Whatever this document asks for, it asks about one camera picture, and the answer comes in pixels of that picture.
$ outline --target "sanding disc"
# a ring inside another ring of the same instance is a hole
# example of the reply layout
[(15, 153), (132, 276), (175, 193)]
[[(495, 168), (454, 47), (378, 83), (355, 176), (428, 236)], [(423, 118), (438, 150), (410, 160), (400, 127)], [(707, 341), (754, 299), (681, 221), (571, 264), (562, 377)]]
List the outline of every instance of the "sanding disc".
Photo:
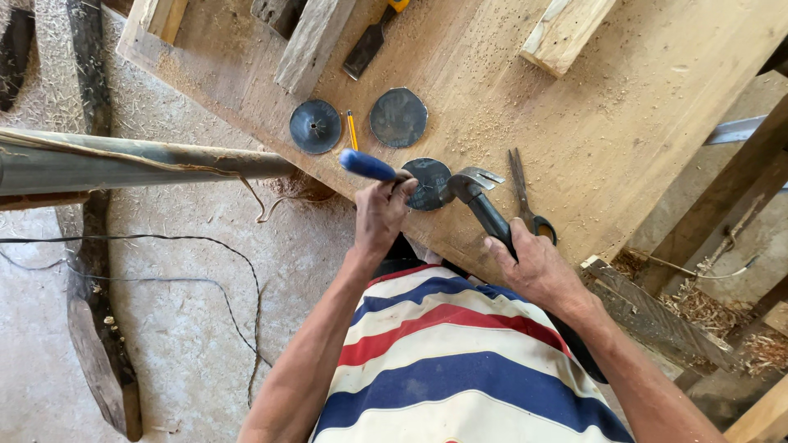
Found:
[(436, 210), (446, 204), (446, 184), (452, 176), (449, 168), (434, 158), (414, 158), (402, 166), (418, 178), (416, 192), (407, 205), (416, 210)]
[(406, 87), (395, 87), (381, 95), (370, 112), (372, 133), (390, 147), (409, 147), (427, 127), (427, 108)]
[(340, 115), (323, 100), (303, 102), (290, 116), (290, 137), (296, 146), (310, 154), (330, 151), (341, 134)]

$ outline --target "hand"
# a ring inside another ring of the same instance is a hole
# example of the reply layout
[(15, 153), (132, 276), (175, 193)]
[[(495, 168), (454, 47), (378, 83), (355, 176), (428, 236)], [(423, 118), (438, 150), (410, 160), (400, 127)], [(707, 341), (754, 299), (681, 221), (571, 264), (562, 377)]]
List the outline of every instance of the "hand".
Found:
[(400, 234), (409, 211), (405, 203), (418, 184), (407, 175), (410, 178), (396, 186), (394, 181), (379, 181), (355, 193), (355, 248), (370, 259), (382, 260)]
[(592, 310), (594, 295), (585, 289), (550, 239), (534, 236), (521, 218), (512, 219), (509, 226), (519, 262), (500, 240), (491, 236), (485, 238), (485, 245), (509, 287), (565, 322), (567, 318), (564, 317), (572, 318)]

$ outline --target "pencil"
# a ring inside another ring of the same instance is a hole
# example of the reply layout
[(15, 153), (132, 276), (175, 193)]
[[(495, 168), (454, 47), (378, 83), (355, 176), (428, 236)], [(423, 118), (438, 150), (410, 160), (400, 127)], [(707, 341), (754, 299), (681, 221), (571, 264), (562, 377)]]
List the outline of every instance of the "pencil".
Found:
[(355, 126), (353, 125), (353, 113), (348, 110), (348, 127), (350, 128), (350, 140), (353, 143), (353, 151), (359, 150), (359, 142), (355, 139)]

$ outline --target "blue chisel handle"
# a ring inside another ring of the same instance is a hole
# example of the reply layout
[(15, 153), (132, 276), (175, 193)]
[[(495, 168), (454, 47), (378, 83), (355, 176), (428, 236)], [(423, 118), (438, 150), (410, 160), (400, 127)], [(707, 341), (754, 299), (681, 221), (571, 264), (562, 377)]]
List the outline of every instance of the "blue chisel handle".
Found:
[(352, 149), (342, 150), (340, 153), (340, 165), (347, 171), (375, 180), (390, 181), (398, 177), (394, 168), (385, 162), (378, 160), (372, 155), (353, 151)]

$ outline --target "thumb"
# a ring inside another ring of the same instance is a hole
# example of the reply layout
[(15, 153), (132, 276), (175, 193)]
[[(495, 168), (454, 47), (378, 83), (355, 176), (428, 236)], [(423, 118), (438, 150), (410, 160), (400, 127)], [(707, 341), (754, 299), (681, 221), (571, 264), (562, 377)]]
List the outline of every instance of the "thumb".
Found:
[(493, 236), (485, 238), (485, 246), (490, 250), (490, 254), (492, 254), (492, 257), (504, 273), (517, 264), (517, 260), (509, 254), (509, 250), (506, 249), (504, 242), (497, 238)]
[(417, 179), (409, 178), (405, 180), (394, 187), (394, 190), (392, 191), (392, 198), (389, 201), (394, 205), (404, 206), (407, 200), (416, 191), (416, 186), (418, 186)]

